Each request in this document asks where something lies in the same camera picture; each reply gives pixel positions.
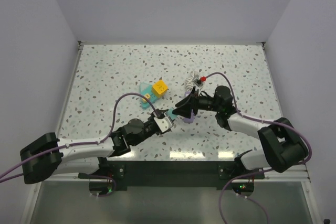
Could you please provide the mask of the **teal triangular socket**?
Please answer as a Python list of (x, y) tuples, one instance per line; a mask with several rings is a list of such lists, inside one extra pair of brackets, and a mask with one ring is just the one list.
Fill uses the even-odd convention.
[[(153, 92), (152, 85), (148, 83), (141, 82), (139, 85), (140, 94), (146, 97), (152, 104), (154, 104), (159, 97)], [(140, 102), (142, 109), (147, 109), (150, 107), (150, 104), (146, 99), (141, 99)]]

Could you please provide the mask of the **teal small plug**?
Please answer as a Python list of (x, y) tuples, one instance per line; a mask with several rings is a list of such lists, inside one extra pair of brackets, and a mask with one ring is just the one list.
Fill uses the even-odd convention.
[(166, 115), (167, 115), (172, 121), (176, 120), (176, 118), (177, 118), (177, 115), (173, 113), (173, 110), (174, 110), (173, 108), (170, 108), (170, 109), (168, 109), (168, 111), (166, 112)]

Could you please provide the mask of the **yellow cube socket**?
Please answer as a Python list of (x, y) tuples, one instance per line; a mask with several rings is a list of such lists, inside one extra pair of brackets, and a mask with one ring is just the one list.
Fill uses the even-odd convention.
[(152, 92), (157, 98), (161, 98), (168, 90), (168, 86), (163, 80), (159, 80), (152, 86)]

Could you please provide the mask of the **yellow small plug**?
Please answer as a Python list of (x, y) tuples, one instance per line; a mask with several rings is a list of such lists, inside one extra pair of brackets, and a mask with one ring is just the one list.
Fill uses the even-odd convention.
[(151, 99), (151, 96), (150, 96), (150, 94), (149, 93), (146, 93), (146, 94), (144, 94), (143, 95), (143, 98), (142, 98), (142, 103), (148, 103), (149, 101), (150, 101), (150, 99)]

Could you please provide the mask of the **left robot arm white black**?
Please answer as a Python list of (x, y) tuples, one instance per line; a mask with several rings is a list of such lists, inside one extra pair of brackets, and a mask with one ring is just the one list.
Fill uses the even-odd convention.
[(54, 132), (46, 133), (20, 151), (24, 182), (36, 184), (66, 173), (103, 178), (109, 171), (104, 158), (122, 156), (154, 134), (169, 132), (175, 119), (172, 110), (158, 110), (145, 122), (131, 119), (105, 139), (60, 140)]

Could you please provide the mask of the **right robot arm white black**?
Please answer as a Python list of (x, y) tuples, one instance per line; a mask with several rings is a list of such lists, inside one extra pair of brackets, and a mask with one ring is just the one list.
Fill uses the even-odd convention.
[(239, 115), (230, 89), (226, 86), (218, 86), (213, 96), (192, 89), (188, 96), (175, 105), (173, 114), (190, 119), (200, 110), (215, 112), (216, 122), (221, 128), (244, 133), (261, 142), (261, 150), (248, 150), (237, 155), (233, 176), (246, 178), (253, 170), (267, 167), (282, 173), (309, 156), (306, 144), (293, 131), (288, 119), (279, 118), (264, 123)]

